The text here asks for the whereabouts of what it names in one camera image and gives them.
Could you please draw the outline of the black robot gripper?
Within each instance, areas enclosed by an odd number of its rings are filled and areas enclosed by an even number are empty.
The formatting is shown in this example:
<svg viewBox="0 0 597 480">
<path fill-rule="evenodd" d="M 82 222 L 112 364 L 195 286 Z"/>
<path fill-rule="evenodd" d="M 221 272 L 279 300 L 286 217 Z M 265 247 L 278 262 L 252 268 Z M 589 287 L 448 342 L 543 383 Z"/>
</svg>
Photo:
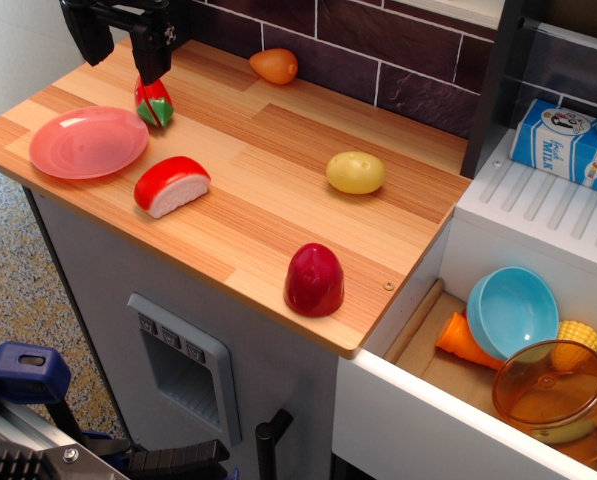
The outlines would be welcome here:
<svg viewBox="0 0 597 480">
<path fill-rule="evenodd" d="M 168 17 L 168 1 L 61 1 L 69 32 L 91 66 L 114 50 L 110 27 L 130 32 L 132 53 L 144 85 L 152 85 L 171 69 L 176 29 Z"/>
</svg>

